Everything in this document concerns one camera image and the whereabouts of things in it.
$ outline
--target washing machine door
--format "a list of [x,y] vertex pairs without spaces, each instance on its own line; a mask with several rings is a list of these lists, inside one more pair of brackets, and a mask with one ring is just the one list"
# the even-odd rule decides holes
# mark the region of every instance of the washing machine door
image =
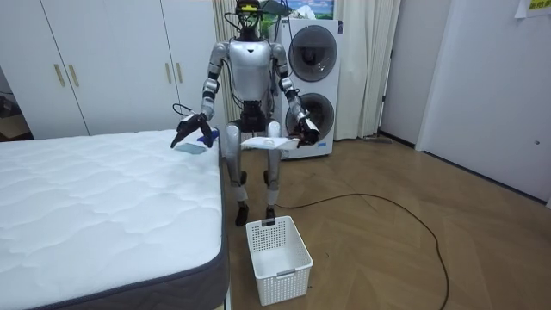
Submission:
[[316,25],[304,27],[291,41],[288,59],[298,78],[317,82],[327,77],[333,69],[337,61],[337,42],[326,28]]
[[[302,107],[310,113],[310,120],[318,127],[319,139],[324,139],[335,122],[335,110],[331,102],[325,96],[313,93],[300,96],[300,99],[302,99]],[[285,116],[285,127],[290,135],[298,135],[298,122],[290,109]]]

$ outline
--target white wardrobe door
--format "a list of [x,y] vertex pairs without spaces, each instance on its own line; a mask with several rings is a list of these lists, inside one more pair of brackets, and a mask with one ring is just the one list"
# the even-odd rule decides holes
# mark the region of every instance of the white wardrobe door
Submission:
[[[162,0],[161,3],[180,103],[200,112],[203,82],[207,79],[210,53],[216,43],[213,4],[210,0]],[[216,97],[215,116],[209,124],[220,128],[226,125],[221,92]]]
[[178,98],[159,1],[43,3],[65,64],[73,65],[90,134],[176,127],[171,105]]
[[133,131],[136,121],[103,1],[42,3],[90,134]]
[[40,0],[0,2],[0,66],[36,139],[88,135]]
[[136,130],[176,129],[178,94],[159,0],[104,2]]

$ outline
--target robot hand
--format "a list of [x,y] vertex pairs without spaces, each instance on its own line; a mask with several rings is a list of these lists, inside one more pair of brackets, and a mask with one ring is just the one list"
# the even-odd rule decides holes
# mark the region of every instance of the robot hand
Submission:
[[177,128],[176,137],[172,140],[170,148],[174,148],[176,144],[187,137],[190,133],[193,133],[197,129],[201,129],[203,132],[203,143],[209,148],[213,146],[213,132],[210,130],[210,126],[207,123],[207,116],[203,113],[188,115],[185,119],[180,121]]
[[308,118],[299,121],[299,146],[312,146],[319,140],[319,130]]

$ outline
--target humanoid robot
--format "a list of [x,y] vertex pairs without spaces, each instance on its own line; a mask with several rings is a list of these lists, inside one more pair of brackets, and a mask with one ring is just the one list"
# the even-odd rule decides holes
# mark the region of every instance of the humanoid robot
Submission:
[[[285,94],[289,109],[297,122],[299,146],[315,144],[319,139],[318,128],[310,121],[307,111],[302,107],[298,90],[288,76],[288,63],[285,48],[279,43],[268,42],[257,36],[257,25],[262,18],[262,10],[258,0],[238,0],[235,15],[238,16],[240,27],[239,37],[229,41],[217,42],[208,64],[208,78],[203,84],[201,112],[188,115],[177,127],[177,135],[170,147],[182,141],[190,133],[200,128],[204,135],[204,143],[213,144],[210,126],[207,124],[214,116],[214,97],[220,84],[218,76],[227,61],[232,71],[232,83],[235,96],[243,103],[239,120],[226,125],[226,162],[230,175],[232,190],[237,198],[239,211],[235,220],[237,226],[247,221],[249,207],[245,183],[246,172],[241,170],[241,134],[264,133],[268,137],[281,137],[281,124],[271,119],[269,88],[271,82],[270,69],[275,68],[279,76],[279,87]],[[268,207],[266,218],[276,217],[274,206],[279,195],[279,163],[280,150],[268,151],[268,169],[264,172],[264,181],[268,190]]]

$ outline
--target sheer curtain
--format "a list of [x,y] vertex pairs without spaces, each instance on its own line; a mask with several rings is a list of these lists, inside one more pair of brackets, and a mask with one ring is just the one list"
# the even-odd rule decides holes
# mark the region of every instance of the sheer curtain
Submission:
[[401,0],[339,1],[343,21],[335,140],[377,132]]

